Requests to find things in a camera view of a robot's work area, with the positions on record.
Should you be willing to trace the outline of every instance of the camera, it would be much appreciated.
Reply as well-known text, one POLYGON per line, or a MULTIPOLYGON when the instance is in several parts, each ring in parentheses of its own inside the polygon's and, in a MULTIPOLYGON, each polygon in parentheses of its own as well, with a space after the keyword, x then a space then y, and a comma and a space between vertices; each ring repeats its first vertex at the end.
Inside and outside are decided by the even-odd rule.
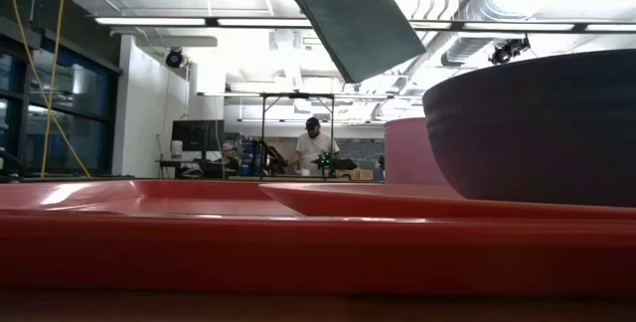
POLYGON ((488 58, 488 61, 493 65, 505 64, 529 48, 530 41, 528 40, 528 35, 526 35, 524 39, 507 40, 504 43, 495 45, 495 52, 488 58))
POLYGON ((183 48, 172 48, 166 56, 166 65, 173 69, 180 69, 188 64, 188 57, 183 55, 183 48))

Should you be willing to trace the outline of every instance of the green object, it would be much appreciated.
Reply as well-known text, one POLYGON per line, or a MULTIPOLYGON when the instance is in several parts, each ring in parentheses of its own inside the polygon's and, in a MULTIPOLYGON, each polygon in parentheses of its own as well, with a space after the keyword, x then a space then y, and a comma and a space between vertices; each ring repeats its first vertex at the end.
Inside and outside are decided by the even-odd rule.
POLYGON ((394 0, 294 0, 346 82, 362 82, 425 53, 394 0))
POLYGON ((323 165, 325 167, 328 167, 331 165, 332 159, 331 159, 331 153, 325 153, 325 158, 323 159, 323 165))

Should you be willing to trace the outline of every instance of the large bowl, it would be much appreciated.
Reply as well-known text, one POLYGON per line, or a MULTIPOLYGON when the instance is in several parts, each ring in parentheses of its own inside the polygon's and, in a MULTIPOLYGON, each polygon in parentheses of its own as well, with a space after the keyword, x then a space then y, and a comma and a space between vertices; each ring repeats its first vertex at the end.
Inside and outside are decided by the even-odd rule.
POLYGON ((636 50, 475 71, 423 104, 435 160, 466 198, 636 206, 636 50))

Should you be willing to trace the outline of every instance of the pink container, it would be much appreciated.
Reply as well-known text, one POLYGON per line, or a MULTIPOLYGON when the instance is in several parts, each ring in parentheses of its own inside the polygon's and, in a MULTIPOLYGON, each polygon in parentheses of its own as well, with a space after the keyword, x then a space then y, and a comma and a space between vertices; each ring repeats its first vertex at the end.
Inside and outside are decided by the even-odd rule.
POLYGON ((426 118, 385 124, 385 174, 389 184, 448 185, 428 141, 426 118))

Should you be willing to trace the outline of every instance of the yellow cable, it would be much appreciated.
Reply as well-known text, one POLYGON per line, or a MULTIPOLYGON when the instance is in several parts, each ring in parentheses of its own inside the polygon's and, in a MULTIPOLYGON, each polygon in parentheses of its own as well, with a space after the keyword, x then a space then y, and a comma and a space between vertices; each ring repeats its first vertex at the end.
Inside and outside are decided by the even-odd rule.
MULTIPOLYGON (((56 73, 58 71, 58 53, 60 51, 60 32, 62 31, 62 14, 64 13, 64 0, 60 0, 60 10, 58 11, 58 32, 56 33, 56 44, 53 53, 53 71, 51 73, 51 88, 49 89, 49 104, 53 106, 53 89, 56 84, 56 73)), ((44 178, 47 171, 47 157, 49 156, 49 134, 51 133, 51 116, 53 112, 49 109, 47 114, 47 131, 44 135, 44 152, 42 153, 42 171, 40 178, 44 178)))
MULTIPOLYGON (((16 14, 16 20, 18 21, 18 28, 20 28, 20 35, 22 36, 22 43, 24 44, 24 48, 25 48, 25 50, 27 52, 27 58, 29 59, 29 65, 31 66, 31 70, 33 71, 33 75, 35 76, 36 81, 38 82, 38 86, 40 87, 40 94, 42 95, 42 99, 44 100, 45 104, 47 105, 47 109, 50 112, 51 111, 51 103, 47 100, 47 97, 44 95, 44 86, 42 85, 42 81, 40 80, 40 76, 38 75, 38 71, 36 70, 36 65, 33 62, 33 56, 31 55, 31 51, 29 50, 29 45, 27 44, 27 35, 26 35, 25 31, 24 31, 24 27, 22 26, 22 18, 20 17, 20 12, 18 11, 18 2, 16 0, 11 0, 11 1, 13 3, 13 11, 16 14)), ((78 154, 73 149, 73 146, 69 142, 69 139, 67 138, 67 136, 64 134, 64 131, 62 130, 62 127, 60 126, 60 123, 58 122, 56 117, 54 115, 51 115, 51 119, 53 120, 53 122, 56 124, 56 126, 60 130, 60 134, 62 135, 62 138, 64 139, 65 142, 67 142, 67 145, 69 146, 69 149, 71 150, 71 153, 73 153, 73 156, 78 161, 78 163, 81 166, 81 169, 83 170, 84 174, 87 177, 90 177, 90 173, 88 173, 88 170, 86 169, 86 167, 81 163, 81 160, 78 157, 78 154)))

